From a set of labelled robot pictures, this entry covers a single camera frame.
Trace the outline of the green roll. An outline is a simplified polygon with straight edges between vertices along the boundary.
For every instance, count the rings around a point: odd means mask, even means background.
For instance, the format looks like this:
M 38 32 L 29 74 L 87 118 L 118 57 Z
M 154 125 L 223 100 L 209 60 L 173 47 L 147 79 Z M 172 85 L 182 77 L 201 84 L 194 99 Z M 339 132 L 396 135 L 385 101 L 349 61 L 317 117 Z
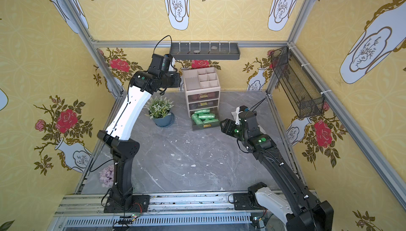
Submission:
M 204 122 L 204 124 L 209 124 L 209 123 L 215 123 L 218 121 L 219 121 L 218 119 L 206 119 L 203 122 Z
M 204 124 L 204 122 L 199 118 L 199 115 L 198 115 L 198 114 L 192 114 L 192 115 L 191 115 L 191 118 L 192 118 L 192 120 L 194 121 L 194 123 L 195 123 L 196 125 L 202 125 L 202 124 Z
M 194 114 L 209 114 L 210 113 L 210 108 L 205 108 L 205 109 L 199 109 L 194 111 Z
M 216 118 L 214 113 L 202 113 L 198 115 L 198 118 L 201 120 L 212 120 Z

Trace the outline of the transparent drawer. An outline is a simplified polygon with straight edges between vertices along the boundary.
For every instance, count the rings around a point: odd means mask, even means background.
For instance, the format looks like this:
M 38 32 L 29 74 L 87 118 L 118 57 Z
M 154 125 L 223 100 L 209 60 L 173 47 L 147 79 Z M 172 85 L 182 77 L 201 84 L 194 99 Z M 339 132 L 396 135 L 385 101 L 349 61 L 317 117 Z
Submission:
M 190 111 L 190 119 L 192 122 L 193 131 L 220 126 L 219 113 L 216 107 Z
M 217 107 L 217 106 L 218 106 L 218 100 L 189 103 L 190 110 L 212 108 L 212 107 Z
M 189 103 L 192 102 L 201 102 L 201 101 L 208 101 L 208 100 L 215 100 L 219 98 L 219 91 L 215 92 L 207 92 L 207 93 L 199 93 L 188 95 L 187 99 Z

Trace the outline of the beige drawer organizer cabinet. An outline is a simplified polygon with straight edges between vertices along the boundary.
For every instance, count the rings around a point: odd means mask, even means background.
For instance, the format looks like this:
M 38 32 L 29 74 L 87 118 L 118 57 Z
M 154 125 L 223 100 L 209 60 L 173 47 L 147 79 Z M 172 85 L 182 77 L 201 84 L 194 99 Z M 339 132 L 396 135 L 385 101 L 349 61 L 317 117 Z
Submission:
M 192 130 L 219 126 L 218 108 L 221 86 L 216 68 L 184 70 L 182 83 Z

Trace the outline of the transparent top drawer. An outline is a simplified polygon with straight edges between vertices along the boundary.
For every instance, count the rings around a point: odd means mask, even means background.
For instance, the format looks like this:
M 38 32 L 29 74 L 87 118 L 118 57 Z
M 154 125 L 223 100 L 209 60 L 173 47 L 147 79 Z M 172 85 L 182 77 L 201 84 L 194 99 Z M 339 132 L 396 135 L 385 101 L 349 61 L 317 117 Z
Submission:
M 199 93 L 188 95 L 187 99 L 189 103 L 192 102 L 201 102 L 201 101 L 208 101 L 208 100 L 215 100 L 219 98 L 219 91 L 215 92 L 207 92 L 207 93 Z

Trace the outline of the transparent bottom drawer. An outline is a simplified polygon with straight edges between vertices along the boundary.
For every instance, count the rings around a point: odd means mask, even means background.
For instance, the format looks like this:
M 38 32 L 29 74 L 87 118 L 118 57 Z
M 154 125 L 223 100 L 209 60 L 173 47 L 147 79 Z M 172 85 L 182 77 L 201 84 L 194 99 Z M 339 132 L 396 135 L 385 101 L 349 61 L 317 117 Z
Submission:
M 190 111 L 190 119 L 192 122 L 193 131 L 220 126 L 219 113 L 216 107 Z

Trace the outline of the green roll bottom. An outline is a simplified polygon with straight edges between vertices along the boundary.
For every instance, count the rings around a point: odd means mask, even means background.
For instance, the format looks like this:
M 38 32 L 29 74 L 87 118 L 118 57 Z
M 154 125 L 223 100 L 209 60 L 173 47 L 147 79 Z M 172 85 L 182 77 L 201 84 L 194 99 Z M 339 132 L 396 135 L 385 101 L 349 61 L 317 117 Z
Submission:
M 198 115 L 198 114 L 192 114 L 192 115 L 191 115 L 191 118 L 192 118 L 192 120 L 194 121 L 194 123 L 195 123 L 196 125 L 202 125 L 202 124 L 204 124 L 204 122 L 199 118 L 199 115 Z

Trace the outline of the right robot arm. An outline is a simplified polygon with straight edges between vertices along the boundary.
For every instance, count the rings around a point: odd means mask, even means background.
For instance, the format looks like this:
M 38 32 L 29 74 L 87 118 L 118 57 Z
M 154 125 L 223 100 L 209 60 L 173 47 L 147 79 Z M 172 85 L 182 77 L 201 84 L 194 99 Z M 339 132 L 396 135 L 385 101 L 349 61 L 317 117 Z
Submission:
M 252 154 L 270 173 L 285 199 L 274 195 L 263 183 L 251 187 L 254 202 L 282 221 L 289 231 L 330 231 L 334 210 L 320 201 L 285 163 L 277 145 L 260 130 L 257 113 L 246 106 L 236 108 L 235 119 L 221 121 L 221 131 L 236 138 L 244 153 Z

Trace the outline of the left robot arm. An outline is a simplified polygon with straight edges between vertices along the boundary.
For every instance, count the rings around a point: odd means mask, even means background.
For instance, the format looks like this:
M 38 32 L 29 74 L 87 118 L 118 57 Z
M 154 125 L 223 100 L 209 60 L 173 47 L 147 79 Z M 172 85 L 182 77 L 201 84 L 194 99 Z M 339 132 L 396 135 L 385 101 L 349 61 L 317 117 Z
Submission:
M 114 180 L 108 192 L 106 213 L 128 211 L 133 207 L 133 187 L 131 181 L 132 163 L 140 149 L 140 144 L 130 138 L 134 124 L 151 96 L 168 88 L 178 88 L 180 75 L 172 63 L 171 54 L 152 55 L 148 70 L 137 71 L 130 80 L 125 100 L 113 122 L 106 130 L 100 130 L 97 137 L 111 150 L 114 161 Z

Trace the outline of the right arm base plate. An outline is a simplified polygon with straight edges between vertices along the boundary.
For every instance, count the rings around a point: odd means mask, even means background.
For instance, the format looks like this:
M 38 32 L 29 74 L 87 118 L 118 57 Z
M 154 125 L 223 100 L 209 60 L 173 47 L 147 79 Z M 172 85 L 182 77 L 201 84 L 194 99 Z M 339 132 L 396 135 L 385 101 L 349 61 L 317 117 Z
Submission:
M 234 193 L 233 203 L 235 210 L 256 210 L 256 199 L 251 192 L 247 193 Z

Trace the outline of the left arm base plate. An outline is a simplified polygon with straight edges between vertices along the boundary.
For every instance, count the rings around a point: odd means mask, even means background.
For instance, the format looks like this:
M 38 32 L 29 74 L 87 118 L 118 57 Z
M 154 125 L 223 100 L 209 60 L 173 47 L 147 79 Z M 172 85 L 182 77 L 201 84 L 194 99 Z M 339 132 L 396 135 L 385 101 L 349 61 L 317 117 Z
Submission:
M 111 196 L 107 198 L 104 206 L 104 213 L 146 213 L 150 203 L 149 195 L 132 195 L 124 199 L 114 200 Z

